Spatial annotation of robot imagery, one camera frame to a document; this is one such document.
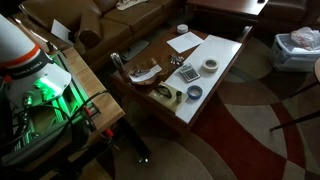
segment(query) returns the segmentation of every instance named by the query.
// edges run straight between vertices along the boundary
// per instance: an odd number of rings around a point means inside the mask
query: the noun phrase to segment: brown couch
[[[117,0],[27,0],[23,13],[13,15],[26,28],[59,49],[69,47],[50,32],[53,19],[71,30],[74,48],[93,71],[110,62],[110,54],[122,51],[184,7],[185,0],[149,0],[126,10]]]
[[[291,32],[304,26],[320,28],[320,0],[269,0],[258,17],[258,28]]]

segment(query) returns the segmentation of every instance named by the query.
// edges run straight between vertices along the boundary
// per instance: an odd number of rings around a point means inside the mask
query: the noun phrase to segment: plastic bag
[[[320,33],[319,31],[313,31],[309,27],[292,31],[291,39],[309,51],[320,49]]]

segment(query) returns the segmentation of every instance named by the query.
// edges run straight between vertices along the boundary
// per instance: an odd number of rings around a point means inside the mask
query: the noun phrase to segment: patterned rug
[[[115,179],[320,179],[319,117],[269,131],[319,110],[320,87],[288,98],[315,79],[312,73],[275,71],[269,53],[251,38],[184,136],[124,99],[127,119],[152,154],[148,163],[138,163],[130,143],[120,139],[120,150],[113,150]]]

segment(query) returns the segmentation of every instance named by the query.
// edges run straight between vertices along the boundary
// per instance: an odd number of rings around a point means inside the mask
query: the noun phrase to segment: white tabletop
[[[187,124],[191,121],[192,117],[197,112],[204,99],[208,96],[210,90],[215,86],[219,77],[225,71],[241,45],[242,43],[239,42],[209,35],[184,62],[185,64],[191,63],[201,77],[195,81],[187,83],[182,78],[178,69],[172,73],[172,75],[165,81],[165,83],[170,86],[186,93],[190,86],[197,85],[200,86],[203,91],[202,96],[198,100],[188,98],[188,100],[176,112],[176,116]],[[208,58],[213,58],[219,62],[217,72],[207,73],[202,70],[201,66],[203,61]]]

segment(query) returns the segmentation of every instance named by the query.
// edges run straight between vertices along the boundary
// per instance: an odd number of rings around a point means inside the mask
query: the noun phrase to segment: roll of tape
[[[214,59],[206,59],[202,64],[203,70],[209,73],[215,73],[219,68],[219,62]]]
[[[199,86],[190,86],[187,90],[187,95],[190,99],[197,100],[202,96],[202,89]]]
[[[185,25],[185,24],[180,24],[177,26],[177,32],[179,34],[184,34],[184,33],[187,33],[188,32],[188,26]]]

